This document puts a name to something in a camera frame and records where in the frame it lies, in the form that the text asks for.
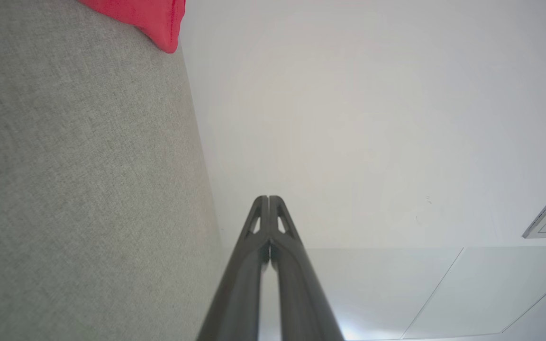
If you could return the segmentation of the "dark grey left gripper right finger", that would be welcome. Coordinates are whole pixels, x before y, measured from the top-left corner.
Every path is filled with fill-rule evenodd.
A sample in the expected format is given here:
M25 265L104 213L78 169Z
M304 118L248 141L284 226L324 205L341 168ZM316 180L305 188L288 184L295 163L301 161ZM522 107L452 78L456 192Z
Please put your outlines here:
M279 279L284 341L342 341L343 335L286 204L269 197L271 261Z

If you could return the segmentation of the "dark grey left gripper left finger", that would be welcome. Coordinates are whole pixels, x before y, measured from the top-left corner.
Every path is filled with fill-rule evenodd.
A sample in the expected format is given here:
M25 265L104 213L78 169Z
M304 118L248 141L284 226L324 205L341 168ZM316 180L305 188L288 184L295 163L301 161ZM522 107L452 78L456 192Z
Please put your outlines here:
M256 197L197 336L198 341L256 341L262 272L269 257L268 196Z

